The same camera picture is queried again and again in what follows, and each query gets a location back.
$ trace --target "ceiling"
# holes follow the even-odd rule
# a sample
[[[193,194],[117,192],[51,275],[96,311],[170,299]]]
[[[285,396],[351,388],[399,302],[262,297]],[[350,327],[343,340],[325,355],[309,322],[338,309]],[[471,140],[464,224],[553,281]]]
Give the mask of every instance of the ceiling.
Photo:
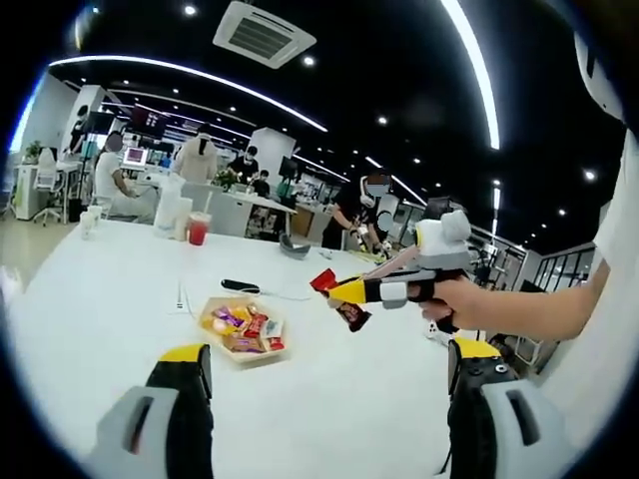
[[[586,93],[572,32],[543,3],[500,1],[495,8],[494,0],[459,0],[490,77],[498,151],[490,148],[469,56],[439,0],[257,0],[255,6],[318,39],[307,51],[317,60],[314,67],[294,59],[278,70],[213,45],[229,1],[189,3],[198,10],[191,17],[184,14],[182,1],[96,4],[100,13],[90,12],[81,50],[67,42],[54,59],[117,54],[191,67],[292,107],[327,133],[251,95],[165,68],[86,62],[54,67],[51,73],[77,84],[86,79],[112,90],[140,92],[117,95],[125,103],[138,97],[152,108],[246,135],[254,127],[233,117],[258,127],[286,128],[302,147],[300,155],[351,178],[371,156],[425,200],[453,196],[468,209],[471,222],[487,230],[493,218],[492,182],[498,179],[497,233],[516,243],[528,241],[526,246],[542,253],[594,237],[599,209],[612,196],[623,128]],[[221,113],[143,100],[141,94]],[[231,112],[231,106],[237,110]],[[388,125],[376,122],[380,115]],[[233,136],[220,131],[222,138]],[[585,169],[596,173],[596,181],[585,181]],[[561,217],[559,209],[567,215]]]

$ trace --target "person sitting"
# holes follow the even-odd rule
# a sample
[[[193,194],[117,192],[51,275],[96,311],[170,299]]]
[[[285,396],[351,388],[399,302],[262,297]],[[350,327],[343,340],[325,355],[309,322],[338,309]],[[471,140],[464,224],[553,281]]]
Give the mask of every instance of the person sitting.
[[[257,147],[250,146],[244,155],[239,155],[229,164],[229,168],[240,176],[240,182],[245,185],[248,185],[260,170],[260,165],[256,160],[257,154]]]
[[[98,156],[95,180],[97,204],[110,204],[110,216],[135,217],[138,223],[150,224],[155,216],[153,206],[127,187],[122,176],[118,158],[122,146],[122,134],[111,132]]]
[[[218,170],[218,150],[212,142],[211,127],[206,123],[198,129],[198,135],[186,141],[175,160],[172,170],[189,183],[205,184]]]
[[[271,195],[271,187],[267,183],[268,170],[260,171],[260,177],[253,182],[253,188],[259,197],[268,198]]]

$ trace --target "plastic cup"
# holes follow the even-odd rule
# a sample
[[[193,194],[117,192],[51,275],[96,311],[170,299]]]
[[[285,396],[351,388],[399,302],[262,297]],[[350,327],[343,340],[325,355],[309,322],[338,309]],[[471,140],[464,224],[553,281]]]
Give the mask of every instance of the plastic cup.
[[[206,213],[191,213],[189,215],[189,243],[195,246],[204,244],[204,239],[209,231],[211,215]]]

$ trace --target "cup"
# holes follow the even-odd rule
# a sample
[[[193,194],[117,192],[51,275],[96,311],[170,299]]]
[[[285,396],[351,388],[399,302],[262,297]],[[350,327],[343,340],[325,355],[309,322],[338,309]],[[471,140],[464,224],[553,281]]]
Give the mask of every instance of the cup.
[[[89,212],[80,213],[80,234],[83,240],[88,240],[91,237],[93,225],[93,216]]]
[[[93,225],[97,226],[100,223],[100,217],[102,216],[102,207],[93,205],[87,208],[87,212],[93,217]]]
[[[189,243],[195,246],[204,244],[204,239],[209,230],[211,215],[206,213],[191,213],[189,215]]]

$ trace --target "air conditioner vent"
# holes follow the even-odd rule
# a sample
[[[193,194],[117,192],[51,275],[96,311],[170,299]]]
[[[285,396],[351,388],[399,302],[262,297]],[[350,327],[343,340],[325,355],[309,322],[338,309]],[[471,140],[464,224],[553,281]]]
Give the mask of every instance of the air conditioner vent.
[[[316,41],[269,12],[235,1],[225,13],[213,43],[276,69]]]

